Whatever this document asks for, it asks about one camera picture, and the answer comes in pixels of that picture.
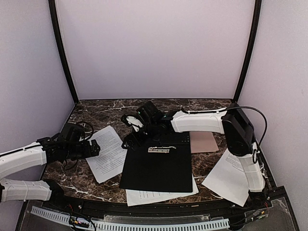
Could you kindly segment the printed paper sheet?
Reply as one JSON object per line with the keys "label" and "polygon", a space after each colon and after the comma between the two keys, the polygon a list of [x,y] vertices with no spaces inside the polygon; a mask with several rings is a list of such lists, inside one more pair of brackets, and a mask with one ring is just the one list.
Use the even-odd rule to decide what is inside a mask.
{"label": "printed paper sheet", "polygon": [[150,192],[150,191],[137,191],[126,190],[126,198],[128,206],[146,205],[164,202],[171,199],[177,199],[181,197],[191,196],[199,193],[197,184],[192,178],[192,192]]}
{"label": "printed paper sheet", "polygon": [[249,196],[248,183],[239,159],[226,150],[202,185],[220,197],[243,207]]}
{"label": "printed paper sheet", "polygon": [[121,147],[122,140],[112,126],[107,126],[92,136],[101,150],[98,156],[86,161],[100,184],[122,173],[127,150]]}

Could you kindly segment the metal folder clip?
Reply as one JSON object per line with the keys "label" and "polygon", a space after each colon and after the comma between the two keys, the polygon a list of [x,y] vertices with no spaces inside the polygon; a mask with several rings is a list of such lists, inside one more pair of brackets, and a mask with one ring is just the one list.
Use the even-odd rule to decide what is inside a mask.
{"label": "metal folder clip", "polygon": [[175,146],[149,147],[148,153],[170,153],[176,150]]}

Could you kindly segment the teal folder with black inside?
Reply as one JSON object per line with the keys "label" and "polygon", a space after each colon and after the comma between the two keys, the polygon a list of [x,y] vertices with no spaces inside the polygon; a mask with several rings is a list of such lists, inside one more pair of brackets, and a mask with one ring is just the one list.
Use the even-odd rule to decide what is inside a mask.
{"label": "teal folder with black inside", "polygon": [[[175,146],[170,153],[148,153],[149,147]],[[161,135],[127,151],[119,187],[127,190],[191,193],[192,154],[189,132]]]}

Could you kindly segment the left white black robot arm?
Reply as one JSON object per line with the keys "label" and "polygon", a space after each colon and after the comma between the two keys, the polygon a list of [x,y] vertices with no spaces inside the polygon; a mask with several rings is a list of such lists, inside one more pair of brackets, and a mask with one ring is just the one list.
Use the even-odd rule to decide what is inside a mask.
{"label": "left white black robot arm", "polygon": [[10,180],[8,175],[53,162],[79,160],[99,155],[96,140],[85,136],[85,122],[66,123],[61,132],[52,137],[38,139],[28,146],[1,153],[0,201],[56,201],[64,194],[54,180]]}

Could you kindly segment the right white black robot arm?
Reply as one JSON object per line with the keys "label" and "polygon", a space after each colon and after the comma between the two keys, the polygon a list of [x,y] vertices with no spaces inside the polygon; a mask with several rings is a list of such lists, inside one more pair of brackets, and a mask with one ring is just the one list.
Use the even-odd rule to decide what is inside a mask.
{"label": "right white black robot arm", "polygon": [[122,143],[127,155],[120,188],[125,190],[189,193],[193,189],[191,147],[185,141],[191,132],[213,132],[224,136],[228,151],[244,171],[247,194],[255,203],[268,196],[264,172],[258,158],[260,141],[245,108],[231,104],[205,111],[162,112],[151,101],[135,115],[121,120],[133,130]]}

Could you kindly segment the tan brown folder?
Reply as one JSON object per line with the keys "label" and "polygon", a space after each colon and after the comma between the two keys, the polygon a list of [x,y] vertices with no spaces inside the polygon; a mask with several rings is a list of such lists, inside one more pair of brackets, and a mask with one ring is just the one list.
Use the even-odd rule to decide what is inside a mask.
{"label": "tan brown folder", "polygon": [[191,131],[190,132],[191,153],[211,153],[219,150],[212,132]]}

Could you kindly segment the black front rail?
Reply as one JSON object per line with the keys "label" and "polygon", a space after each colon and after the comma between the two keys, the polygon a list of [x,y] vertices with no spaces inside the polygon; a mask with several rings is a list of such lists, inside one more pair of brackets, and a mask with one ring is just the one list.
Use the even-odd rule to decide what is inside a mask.
{"label": "black front rail", "polygon": [[257,219],[265,219],[266,227],[280,224],[293,226],[293,213],[284,187],[275,188],[269,193],[270,198],[256,204],[248,200],[248,204],[239,207],[225,199],[183,204],[148,204],[127,206],[124,203],[99,202],[62,196],[56,201],[30,202],[27,207],[31,211],[33,206],[81,216],[85,219],[103,219],[106,215],[127,218],[228,218],[232,228],[238,228],[252,223]]}

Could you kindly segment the left black frame post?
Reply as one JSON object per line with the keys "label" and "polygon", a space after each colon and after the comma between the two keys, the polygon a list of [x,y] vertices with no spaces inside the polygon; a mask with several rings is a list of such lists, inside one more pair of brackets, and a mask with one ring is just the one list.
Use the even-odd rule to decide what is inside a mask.
{"label": "left black frame post", "polygon": [[69,69],[67,56],[64,50],[64,44],[62,40],[61,30],[60,30],[60,24],[56,9],[56,1],[55,0],[48,0],[49,5],[49,11],[50,11],[50,17],[51,17],[51,23],[53,28],[53,33],[56,41],[56,46],[58,50],[58,54],[60,57],[61,65],[63,68],[64,76],[67,82],[67,85],[69,87],[69,91],[71,94],[71,97],[73,99],[74,105],[76,105],[79,102],[79,98],[77,96],[77,91],[75,88],[75,85],[73,83],[72,75]]}

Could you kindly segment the black frame post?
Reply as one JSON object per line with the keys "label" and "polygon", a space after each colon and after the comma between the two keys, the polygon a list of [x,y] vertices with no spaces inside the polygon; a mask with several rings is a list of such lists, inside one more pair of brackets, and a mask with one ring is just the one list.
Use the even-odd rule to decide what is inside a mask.
{"label": "black frame post", "polygon": [[56,41],[56,46],[58,50],[58,54],[60,57],[61,65],[63,68],[64,76],[67,82],[67,85],[69,87],[69,91],[71,94],[71,97],[73,99],[74,105],[76,105],[79,102],[79,98],[77,96],[77,91],[75,88],[75,85],[73,83],[72,75],[69,69],[67,56],[64,50],[64,44],[62,40],[61,30],[60,30],[60,24],[56,9],[56,1],[55,0],[48,0],[49,5],[49,11],[50,11],[50,17],[51,17],[51,23],[53,28],[53,33]]}
{"label": "black frame post", "polygon": [[262,0],[255,0],[255,5],[254,5],[254,11],[253,11],[253,17],[252,17],[252,23],[251,23],[251,28],[250,28],[250,33],[249,33],[249,38],[248,38],[248,43],[247,43],[247,48],[244,56],[244,61],[242,65],[242,69],[239,75],[239,80],[235,89],[235,93],[232,99],[233,103],[237,103],[240,95],[242,93],[243,87],[244,87],[244,82],[246,79],[246,75],[248,72],[248,68],[250,65],[253,49],[254,49],[254,44],[257,36],[257,29],[258,29],[258,24],[259,24],[259,18],[260,18],[260,13],[261,13],[261,6],[262,6]]}

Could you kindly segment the right black frame post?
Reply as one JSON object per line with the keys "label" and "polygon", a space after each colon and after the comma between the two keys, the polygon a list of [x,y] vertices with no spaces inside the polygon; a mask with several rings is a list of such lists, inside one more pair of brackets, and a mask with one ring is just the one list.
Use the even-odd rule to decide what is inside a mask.
{"label": "right black frame post", "polygon": [[251,23],[251,28],[250,28],[250,33],[249,33],[249,38],[248,38],[248,43],[247,43],[247,48],[244,56],[244,61],[242,65],[242,69],[239,75],[239,80],[235,89],[235,93],[232,99],[233,103],[237,103],[240,95],[242,93],[243,87],[244,87],[244,82],[246,79],[246,75],[248,72],[248,68],[250,65],[253,49],[254,49],[254,44],[257,36],[257,29],[258,29],[258,24],[259,24],[259,18],[260,18],[260,13],[261,13],[261,6],[262,6],[262,0],[255,0],[255,5],[254,5],[254,11],[253,11],[253,17],[252,17],[252,23]]}

